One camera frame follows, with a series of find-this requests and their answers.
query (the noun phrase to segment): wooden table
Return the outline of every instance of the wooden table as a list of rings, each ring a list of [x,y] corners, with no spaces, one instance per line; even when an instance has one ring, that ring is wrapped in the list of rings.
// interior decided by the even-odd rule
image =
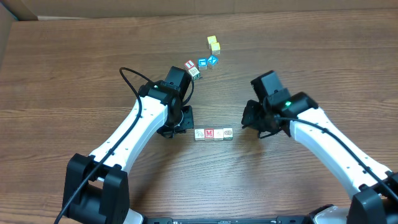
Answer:
[[[0,73],[0,222],[53,222],[71,156],[102,144],[133,106],[119,67],[164,79],[172,65],[208,57],[209,35],[221,44],[220,64],[195,84],[195,125],[232,127],[234,139],[155,134],[129,175],[131,208],[148,217],[260,218],[348,206],[309,150],[283,133],[258,140],[241,129],[246,102],[256,99],[250,81],[276,70],[291,93],[308,93],[397,171],[397,23],[398,10],[14,23]]]

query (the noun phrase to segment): black and white robotic arm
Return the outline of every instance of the black and white robotic arm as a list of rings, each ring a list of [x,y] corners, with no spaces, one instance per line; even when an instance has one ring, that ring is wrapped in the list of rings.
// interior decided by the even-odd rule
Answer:
[[[140,119],[91,179],[92,181],[103,181],[103,189],[85,183],[84,190],[74,198],[65,216],[82,223],[151,224],[146,221],[144,216],[129,208],[127,175],[132,169],[134,161],[155,132],[172,138],[175,133],[184,133],[186,129],[193,128],[192,108],[183,106],[182,102],[189,83],[188,73],[172,67],[165,81],[149,82],[140,88],[139,94],[142,103]],[[289,91],[283,88],[275,72],[271,71],[261,75],[251,84],[259,102],[248,101],[243,113],[243,127],[258,130],[259,138],[264,138],[260,137],[262,132],[270,132],[265,136],[268,137],[284,131],[288,136],[307,147],[324,163],[340,181],[352,200],[350,209],[325,207],[317,210],[311,217],[304,217],[303,224],[398,223],[398,209],[393,195],[375,179],[376,176],[382,180],[395,193],[398,186],[397,175],[351,142],[333,125],[325,112],[309,96],[304,93],[291,96]],[[79,154],[72,157],[68,163],[65,178],[63,207],[87,173],[107,155],[109,149],[126,133],[137,117],[138,111],[139,104],[136,102],[119,128],[99,148],[95,149],[88,157]],[[322,128],[316,128],[303,122]],[[341,142],[338,142],[328,132],[333,133]],[[270,223],[284,224],[288,222],[276,219],[275,222],[270,221]]]

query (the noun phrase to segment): yellow cube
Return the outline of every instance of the yellow cube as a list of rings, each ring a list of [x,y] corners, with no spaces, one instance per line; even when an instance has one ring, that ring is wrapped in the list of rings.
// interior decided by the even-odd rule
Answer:
[[[211,49],[211,44],[217,43],[217,38],[216,36],[210,36],[207,37],[207,41],[209,42],[209,49]]]
[[[220,47],[220,43],[212,43],[211,44],[211,54],[212,55],[218,55],[221,53],[221,47]]]

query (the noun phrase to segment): wood grain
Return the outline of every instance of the wood grain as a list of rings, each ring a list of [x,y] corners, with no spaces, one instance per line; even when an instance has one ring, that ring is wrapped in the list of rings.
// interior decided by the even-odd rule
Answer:
[[[135,101],[119,67],[161,80],[172,65],[209,56],[208,35],[221,43],[220,64],[195,84],[195,126],[232,127],[234,140],[154,135],[129,175],[131,207],[148,217],[259,218],[348,206],[303,146],[241,129],[256,99],[249,82],[276,70],[398,170],[397,21],[398,10],[371,10],[14,23],[0,72],[0,223],[53,221],[68,160],[105,141]]]

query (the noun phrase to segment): cube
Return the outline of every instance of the cube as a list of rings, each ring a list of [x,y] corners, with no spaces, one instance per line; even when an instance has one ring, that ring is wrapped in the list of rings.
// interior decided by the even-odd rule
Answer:
[[[212,55],[218,55],[221,53],[221,47],[220,47],[220,43],[212,43],[211,44],[211,54]]]
[[[224,130],[223,129],[215,129],[214,130],[214,140],[215,141],[224,140]]]
[[[207,70],[207,59],[206,58],[198,59],[198,68],[200,71]]]
[[[224,140],[232,140],[233,138],[233,131],[232,128],[223,128],[224,131]]]
[[[200,72],[196,67],[189,69],[188,73],[192,76],[193,80],[197,80],[198,78],[200,78]]]
[[[205,140],[205,130],[204,129],[195,129],[195,140],[196,141]]]
[[[195,66],[195,63],[193,63],[191,60],[189,60],[189,61],[185,62],[184,66],[185,66],[186,70],[189,70]]]
[[[214,140],[214,129],[205,129],[205,140]]]
[[[207,60],[207,66],[211,69],[214,69],[216,64],[218,63],[218,58],[214,55],[210,56],[210,58]]]
[[[208,42],[208,45],[209,45],[209,49],[211,49],[211,44],[217,43],[217,38],[216,38],[216,36],[209,36],[209,37],[207,37],[207,42]]]

